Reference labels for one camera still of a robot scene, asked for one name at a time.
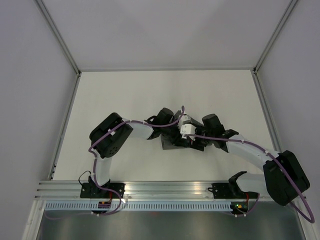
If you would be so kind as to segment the grey cloth napkin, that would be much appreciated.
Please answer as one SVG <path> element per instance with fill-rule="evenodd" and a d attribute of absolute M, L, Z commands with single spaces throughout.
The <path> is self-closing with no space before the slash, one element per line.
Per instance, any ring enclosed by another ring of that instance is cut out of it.
<path fill-rule="evenodd" d="M 169 127 L 162 128 L 160 130 L 160 139 L 163 150 L 173 150 L 182 148 L 191 148 L 197 151 L 204 151 L 204 145 L 196 141 L 194 136 L 197 128 L 203 128 L 204 125 L 188 114 L 182 115 L 181 111 L 178 111 L 174 116 L 174 121 L 180 120 Z"/>

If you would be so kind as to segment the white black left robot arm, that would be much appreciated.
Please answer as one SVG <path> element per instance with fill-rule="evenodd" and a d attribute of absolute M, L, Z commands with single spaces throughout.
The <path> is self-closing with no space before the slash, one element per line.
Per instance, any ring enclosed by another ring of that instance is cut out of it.
<path fill-rule="evenodd" d="M 90 174 L 93 181 L 92 193 L 98 198 L 108 195 L 112 157 L 128 138 L 153 140 L 165 136 L 173 140 L 172 145 L 175 145 L 178 140 L 183 139 L 183 125 L 190 122 L 191 117 L 185 114 L 184 107 L 177 113 L 164 107 L 157 115 L 142 121 L 129 120 L 116 112 L 111 113 L 89 135 L 91 146 L 88 151 L 94 155 L 93 173 Z"/>

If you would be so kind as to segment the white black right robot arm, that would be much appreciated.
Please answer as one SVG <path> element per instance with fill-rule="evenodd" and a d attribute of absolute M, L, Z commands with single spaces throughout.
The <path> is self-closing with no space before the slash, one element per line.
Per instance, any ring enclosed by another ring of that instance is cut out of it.
<path fill-rule="evenodd" d="M 189 127 L 185 136 L 197 144 L 213 144 L 226 153 L 238 156 L 261 170 L 261 174 L 241 171 L 229 179 L 228 192 L 235 198 L 245 192 L 271 197 L 277 204 L 286 206 L 310 188 L 296 155 L 266 149 L 233 129 L 225 129 L 215 114 L 202 118 L 203 125 Z"/>

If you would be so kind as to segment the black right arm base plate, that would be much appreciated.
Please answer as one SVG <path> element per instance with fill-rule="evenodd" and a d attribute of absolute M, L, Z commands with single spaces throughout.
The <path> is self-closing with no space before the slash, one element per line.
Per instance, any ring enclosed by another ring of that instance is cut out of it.
<path fill-rule="evenodd" d="M 256 199 L 258 197 L 257 192 L 232 190 L 230 189 L 229 184 L 224 182 L 212 183 L 207 190 L 213 194 L 215 200 L 246 200 L 247 198 Z"/>

